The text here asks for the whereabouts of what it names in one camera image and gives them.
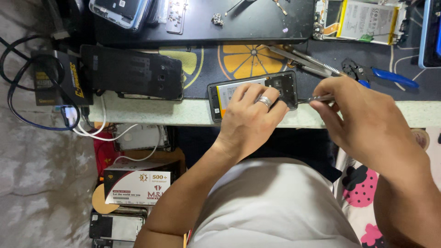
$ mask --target hand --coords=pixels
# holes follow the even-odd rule
[[[272,102],[279,97],[278,90],[261,84],[247,83],[235,90],[222,119],[219,136],[213,144],[213,147],[236,158],[237,162],[261,147],[289,111],[283,101],[278,101],[268,111],[264,103],[255,103],[261,94]]]
[[[392,97],[349,77],[321,81],[313,95],[326,94],[335,97],[332,107],[318,101],[310,105],[320,114],[332,140],[354,159],[386,178],[430,170],[429,157],[417,144]],[[339,110],[343,119],[337,115]]]

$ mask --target red cloth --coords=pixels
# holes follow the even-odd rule
[[[108,132],[100,132],[95,135],[104,139],[111,139],[112,134]],[[115,159],[122,155],[121,152],[115,151],[113,141],[103,141],[99,139],[93,139],[93,147],[95,149],[95,159],[97,161],[98,176],[102,177],[104,169],[111,166]]]

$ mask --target work mat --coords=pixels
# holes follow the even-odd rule
[[[409,36],[400,45],[361,42],[309,40],[296,49],[341,70],[341,62],[356,63],[396,72],[420,84],[418,89],[400,89],[394,82],[370,78],[371,88],[389,94],[397,101],[441,101],[441,69],[418,67],[423,8],[411,8]],[[184,98],[208,98],[207,85],[268,73],[294,70],[299,99],[312,95],[322,78],[286,66],[287,59],[256,45],[220,45],[187,48],[161,48],[160,54],[179,59],[185,78]]]

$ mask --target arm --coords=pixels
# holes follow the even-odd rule
[[[273,102],[279,97],[278,90],[260,84],[236,89],[213,146],[164,192],[139,232],[135,248],[182,247],[183,235],[193,228],[213,185],[263,145],[288,112],[282,101],[270,111],[265,104],[255,103],[261,94]]]
[[[429,157],[394,100],[349,77],[325,79],[314,91],[329,93],[335,96],[334,106],[317,101],[311,106],[338,146],[380,174],[374,210],[385,240],[391,247],[439,247],[441,193]]]

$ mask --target white t-shirt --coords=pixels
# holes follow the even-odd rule
[[[330,187],[295,159],[241,162],[214,185],[189,247],[360,248]]]

